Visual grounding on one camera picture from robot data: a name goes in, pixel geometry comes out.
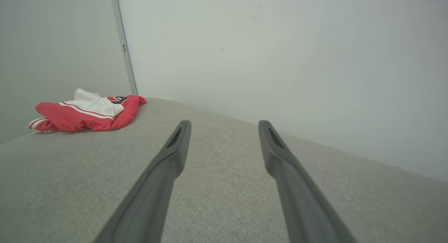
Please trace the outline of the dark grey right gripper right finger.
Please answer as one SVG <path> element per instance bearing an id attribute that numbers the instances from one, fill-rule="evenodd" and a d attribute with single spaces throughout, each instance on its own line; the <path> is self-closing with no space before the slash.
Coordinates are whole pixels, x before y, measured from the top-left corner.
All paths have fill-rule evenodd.
<path id="1" fill-rule="evenodd" d="M 259 137 L 265 168 L 277 184 L 290 243 L 357 243 L 269 121 L 259 121 Z"/>

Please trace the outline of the red and white basketball jersey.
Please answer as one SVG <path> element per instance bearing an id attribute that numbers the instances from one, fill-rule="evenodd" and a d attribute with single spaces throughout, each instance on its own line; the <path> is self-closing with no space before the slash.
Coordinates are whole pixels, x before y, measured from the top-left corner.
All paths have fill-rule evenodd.
<path id="1" fill-rule="evenodd" d="M 139 107 L 147 100 L 141 96 L 103 98 L 99 94 L 77 89 L 72 101 L 42 102 L 35 109 L 42 117 L 31 121 L 28 129 L 43 133 L 66 131 L 75 133 L 116 130 L 131 123 Z"/>

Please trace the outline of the grey metal frame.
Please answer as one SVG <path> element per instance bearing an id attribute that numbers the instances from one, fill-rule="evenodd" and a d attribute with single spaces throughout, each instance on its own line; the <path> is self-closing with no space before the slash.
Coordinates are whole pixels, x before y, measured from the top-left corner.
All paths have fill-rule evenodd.
<path id="1" fill-rule="evenodd" d="M 119 41 L 120 41 L 120 46 L 122 49 L 122 55 L 124 58 L 125 69 L 126 69 L 128 81 L 130 84 L 130 90 L 131 90 L 131 93 L 133 93 L 133 95 L 138 95 L 135 77 L 133 74 L 133 68 L 132 68 L 131 60 L 130 60 L 130 56 L 129 56 L 127 41 L 125 38 L 125 30 L 124 30 L 124 26 L 123 26 L 119 1 L 111 0 L 111 2 L 112 2 L 112 10 L 114 12 L 115 22 L 116 22 L 116 26 L 117 26 L 117 33 L 118 33 L 118 37 L 119 37 Z"/>

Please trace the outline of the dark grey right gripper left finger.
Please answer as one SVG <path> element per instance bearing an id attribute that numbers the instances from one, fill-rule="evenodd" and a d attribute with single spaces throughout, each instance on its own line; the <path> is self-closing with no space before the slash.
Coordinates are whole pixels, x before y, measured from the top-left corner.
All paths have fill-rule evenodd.
<path id="1" fill-rule="evenodd" d="M 181 121 L 94 243 L 160 243 L 175 179 L 186 164 L 191 122 Z"/>

